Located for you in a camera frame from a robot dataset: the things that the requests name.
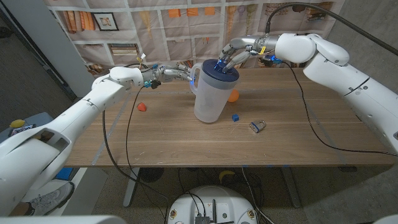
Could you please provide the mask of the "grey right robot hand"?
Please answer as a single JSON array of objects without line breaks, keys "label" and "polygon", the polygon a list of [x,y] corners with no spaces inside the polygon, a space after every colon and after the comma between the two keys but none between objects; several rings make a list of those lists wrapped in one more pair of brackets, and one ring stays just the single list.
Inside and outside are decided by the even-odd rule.
[{"label": "grey right robot hand", "polygon": [[247,35],[233,38],[221,50],[217,66],[226,73],[239,63],[245,62],[251,55],[264,55],[275,50],[278,35]]}]

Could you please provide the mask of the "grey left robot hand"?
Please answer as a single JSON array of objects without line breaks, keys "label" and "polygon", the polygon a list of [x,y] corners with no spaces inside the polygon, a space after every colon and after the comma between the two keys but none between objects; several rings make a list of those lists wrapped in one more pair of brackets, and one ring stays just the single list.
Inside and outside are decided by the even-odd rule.
[{"label": "grey left robot hand", "polygon": [[193,81],[194,75],[190,74],[190,68],[181,64],[162,64],[158,67],[141,70],[144,86],[156,89],[163,83],[172,82],[174,79]]}]

